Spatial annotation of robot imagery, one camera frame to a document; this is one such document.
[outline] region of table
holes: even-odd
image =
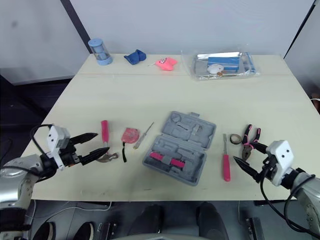
[[[242,135],[247,124],[261,128],[260,142],[288,140],[295,156],[293,167],[320,175],[320,116],[285,61],[277,55],[254,55],[261,74],[244,79],[195,81],[179,55],[175,70],[165,72],[149,64],[162,55],[148,55],[130,65],[122,54],[100,66],[91,54],[61,94],[43,123],[65,127],[71,136],[101,131],[109,121],[110,152],[121,153],[126,127],[144,132],[154,121],[139,149],[127,145],[127,163],[121,158],[67,167],[34,187],[32,197],[64,201],[208,201],[262,200],[259,185],[230,159],[231,182],[222,177],[223,133]],[[217,125],[197,186],[189,186],[142,165],[142,160],[171,111],[195,112]],[[46,148],[48,130],[39,129],[38,142]],[[101,137],[77,145],[85,155],[103,146]],[[241,156],[241,145],[228,143],[230,156]],[[39,153],[30,143],[23,155]],[[249,162],[260,170],[265,155],[253,151]],[[269,199],[285,199],[289,192],[265,182]]]

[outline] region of pink plastic toy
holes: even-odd
[[[174,65],[177,63],[177,61],[171,57],[165,57],[162,58],[159,61],[155,62],[155,65],[160,67],[164,71],[172,71],[174,69]]]

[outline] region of plastic bag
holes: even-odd
[[[181,51],[181,62],[189,75],[199,81],[226,78],[243,79],[259,74],[251,54],[244,51],[211,53],[209,51],[195,53]],[[223,70],[210,73],[209,67],[211,65],[223,66]]]

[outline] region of pink tape measure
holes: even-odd
[[[135,128],[127,127],[121,137],[122,141],[122,158],[123,162],[127,162],[126,154],[125,154],[125,145],[126,144],[134,144],[139,139],[139,131]]]

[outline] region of open tool case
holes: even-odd
[[[188,185],[196,186],[204,168],[207,150],[214,138],[217,126],[189,115],[171,112],[164,124],[162,135],[157,136],[143,160],[143,165],[167,174]],[[151,157],[161,155],[161,160]]]

